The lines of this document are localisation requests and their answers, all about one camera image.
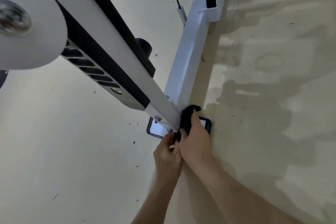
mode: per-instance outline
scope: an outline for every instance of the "beige floor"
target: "beige floor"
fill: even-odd
[[[192,0],[180,1],[188,12]],[[213,121],[225,169],[305,223],[336,223],[335,1],[226,0],[191,98]],[[164,89],[182,34],[176,1],[112,2],[153,46]],[[10,71],[0,112],[1,223],[131,222],[158,144],[144,112],[62,58]],[[225,223],[188,168],[166,223]]]

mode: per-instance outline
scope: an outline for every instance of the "finger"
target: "finger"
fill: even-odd
[[[198,117],[198,114],[196,110],[194,109],[194,112],[191,115],[191,125],[192,126],[202,126],[201,121]]]
[[[174,143],[174,134],[175,133],[165,134],[165,136],[161,139],[161,142],[159,143],[157,147],[158,148],[165,147],[168,149]]]
[[[181,150],[180,150],[180,143],[179,143],[179,141],[175,141],[173,154],[181,155]]]
[[[181,140],[187,139],[188,134],[183,128],[180,128],[180,132],[181,132]]]

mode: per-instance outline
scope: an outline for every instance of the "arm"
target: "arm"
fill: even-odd
[[[181,131],[182,157],[207,187],[229,224],[301,223],[240,184],[222,169],[212,156],[209,134],[201,125],[196,111],[191,117],[191,124],[189,135]]]
[[[179,142],[174,150],[174,133],[166,134],[154,151],[156,166],[155,184],[143,203],[132,224],[163,224],[170,198],[182,171]]]

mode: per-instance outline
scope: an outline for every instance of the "black cloth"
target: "black cloth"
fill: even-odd
[[[188,134],[190,133],[191,129],[191,116],[194,112],[194,109],[197,112],[201,110],[198,105],[190,105],[182,111],[181,115],[180,128],[183,128]],[[175,133],[174,138],[177,141],[181,141],[181,132],[178,131],[177,133]]]

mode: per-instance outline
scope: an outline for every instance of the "person's right hand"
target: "person's right hand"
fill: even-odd
[[[195,171],[196,167],[212,158],[210,136],[201,124],[195,110],[191,116],[191,130],[189,135],[182,128],[180,132],[182,158],[187,165]]]

